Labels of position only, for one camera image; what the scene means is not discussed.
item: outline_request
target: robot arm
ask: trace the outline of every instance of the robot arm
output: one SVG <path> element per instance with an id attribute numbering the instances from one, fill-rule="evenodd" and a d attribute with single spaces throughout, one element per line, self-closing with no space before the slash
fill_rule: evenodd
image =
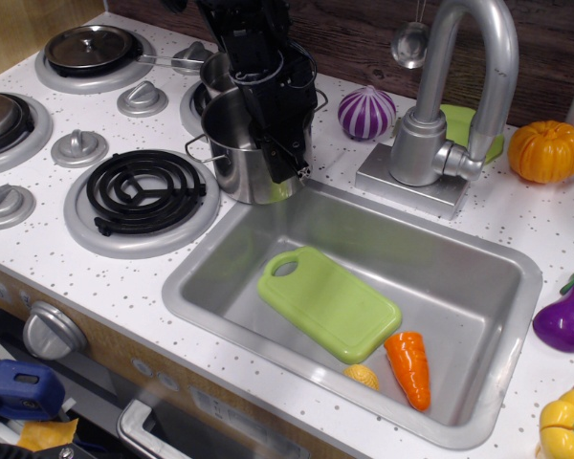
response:
<path id="1" fill-rule="evenodd" d="M 317 106 L 315 61 L 289 38 L 284 0 L 196 0 L 217 46 L 230 59 L 230 76 L 253 119 L 252 135 L 275 182 L 304 174 L 312 113 Z"/>

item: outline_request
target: purple striped onion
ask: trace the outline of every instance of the purple striped onion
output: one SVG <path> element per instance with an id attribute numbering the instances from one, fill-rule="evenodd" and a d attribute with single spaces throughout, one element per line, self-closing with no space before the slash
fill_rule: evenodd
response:
<path id="1" fill-rule="evenodd" d="M 366 86 L 345 96 L 338 106 L 338 120 L 349 135 L 357 139 L 374 139 L 395 122 L 393 100 L 373 86 Z"/>

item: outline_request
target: blue object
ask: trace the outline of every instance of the blue object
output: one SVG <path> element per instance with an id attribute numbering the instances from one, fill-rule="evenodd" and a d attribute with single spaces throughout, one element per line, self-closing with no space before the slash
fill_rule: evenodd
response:
<path id="1" fill-rule="evenodd" d="M 53 419 L 66 391 L 54 371 L 24 361 L 0 361 L 0 416 L 24 421 Z"/>

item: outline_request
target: faucet base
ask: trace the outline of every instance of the faucet base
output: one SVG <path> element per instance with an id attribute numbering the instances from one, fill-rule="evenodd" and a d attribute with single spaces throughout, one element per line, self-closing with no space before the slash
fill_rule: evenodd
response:
<path id="1" fill-rule="evenodd" d="M 470 182 L 443 175 L 431 185 L 404 185 L 389 174 L 390 156 L 389 145 L 376 145 L 357 171 L 355 187 L 440 218 L 453 219 L 463 205 Z"/>

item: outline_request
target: wooden backsplash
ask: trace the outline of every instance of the wooden backsplash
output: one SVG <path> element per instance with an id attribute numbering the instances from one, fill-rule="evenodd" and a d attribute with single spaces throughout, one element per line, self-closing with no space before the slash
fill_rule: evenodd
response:
<path id="1" fill-rule="evenodd" d="M 519 82 L 509 122 L 565 120 L 574 98 L 574 0 L 507 0 L 519 36 Z M 174 14 L 160 0 L 107 0 L 108 10 L 159 27 L 210 40 L 193 1 Z M 372 84 L 416 98 L 421 70 L 391 57 L 391 39 L 414 19 L 414 0 L 291 0 L 291 36 L 310 51 L 321 73 Z M 428 0 L 431 24 L 440 0 Z M 466 16 L 459 27 L 444 101 L 476 108 L 485 75 L 484 45 Z"/>
<path id="2" fill-rule="evenodd" d="M 0 1 L 0 74 L 102 12 L 102 0 Z"/>

